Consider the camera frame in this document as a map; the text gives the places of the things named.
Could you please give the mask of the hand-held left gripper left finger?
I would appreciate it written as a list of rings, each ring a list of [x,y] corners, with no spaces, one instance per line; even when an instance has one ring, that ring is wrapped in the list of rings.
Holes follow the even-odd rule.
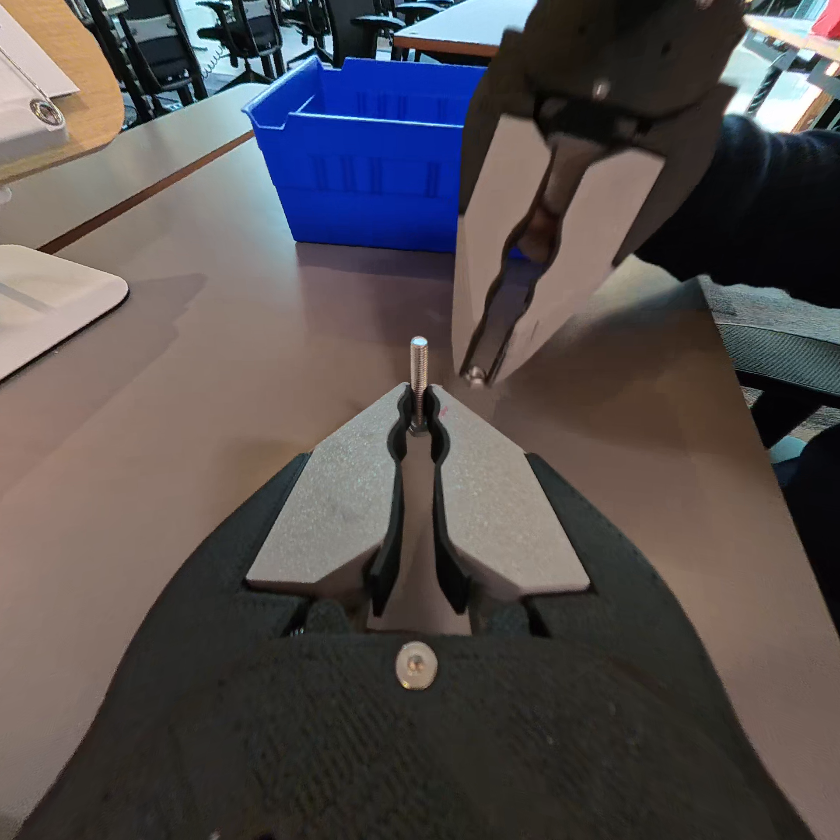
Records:
[[[311,451],[247,572],[252,588],[383,615],[400,570],[412,401],[401,383]]]

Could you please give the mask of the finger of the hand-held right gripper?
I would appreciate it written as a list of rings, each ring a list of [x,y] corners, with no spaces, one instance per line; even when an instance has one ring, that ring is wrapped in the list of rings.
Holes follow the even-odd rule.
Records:
[[[475,366],[509,248],[531,213],[551,156],[531,118],[500,116],[471,196],[458,213],[451,317],[457,375]]]
[[[629,148],[591,164],[560,227],[560,245],[532,287],[489,373],[506,380],[552,339],[614,272],[631,226],[665,167],[665,157]]]

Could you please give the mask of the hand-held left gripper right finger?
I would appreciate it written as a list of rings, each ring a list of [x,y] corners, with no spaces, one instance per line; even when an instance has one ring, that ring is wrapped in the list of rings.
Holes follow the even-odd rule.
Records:
[[[475,600],[585,592],[591,579],[524,450],[440,385],[427,388],[437,582]]]

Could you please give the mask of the long silver bolt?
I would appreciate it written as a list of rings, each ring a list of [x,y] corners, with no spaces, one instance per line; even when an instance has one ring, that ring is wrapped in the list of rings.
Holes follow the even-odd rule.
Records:
[[[409,384],[412,392],[412,420],[409,431],[412,436],[420,437],[427,433],[424,398],[428,383],[428,341],[424,336],[416,335],[409,345]]]

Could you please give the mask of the person's right forearm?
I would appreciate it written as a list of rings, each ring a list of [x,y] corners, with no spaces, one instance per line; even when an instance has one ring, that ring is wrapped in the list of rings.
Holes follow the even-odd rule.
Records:
[[[677,280],[772,288],[839,307],[839,132],[724,117],[712,161],[636,257]]]

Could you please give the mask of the blue plastic bin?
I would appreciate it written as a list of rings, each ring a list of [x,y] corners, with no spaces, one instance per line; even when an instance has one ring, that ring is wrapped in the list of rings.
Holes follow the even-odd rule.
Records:
[[[298,243],[453,254],[461,138],[486,69],[316,57],[243,107]]]

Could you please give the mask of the brown background desk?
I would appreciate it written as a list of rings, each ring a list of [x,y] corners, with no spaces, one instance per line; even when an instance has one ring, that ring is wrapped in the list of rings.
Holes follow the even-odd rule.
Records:
[[[522,30],[535,1],[464,1],[408,26],[393,45],[448,64],[485,67],[508,30]]]

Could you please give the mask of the black mesh office chair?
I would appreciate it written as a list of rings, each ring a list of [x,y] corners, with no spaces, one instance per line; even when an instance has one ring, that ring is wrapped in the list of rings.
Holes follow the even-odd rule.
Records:
[[[700,284],[773,461],[838,424],[839,311],[779,290]]]

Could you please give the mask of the white board stand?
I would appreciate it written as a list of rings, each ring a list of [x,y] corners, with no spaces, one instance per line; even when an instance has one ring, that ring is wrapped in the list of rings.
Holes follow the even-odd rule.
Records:
[[[2,97],[2,165],[67,141],[67,122],[29,80]],[[1,378],[6,380],[121,306],[118,276],[21,245],[1,247]]]

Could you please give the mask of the printed instruction sheet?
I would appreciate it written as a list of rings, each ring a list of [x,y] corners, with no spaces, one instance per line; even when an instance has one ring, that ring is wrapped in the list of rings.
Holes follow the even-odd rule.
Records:
[[[48,98],[62,98],[79,92],[57,64],[1,6],[1,48],[5,57],[21,69]]]

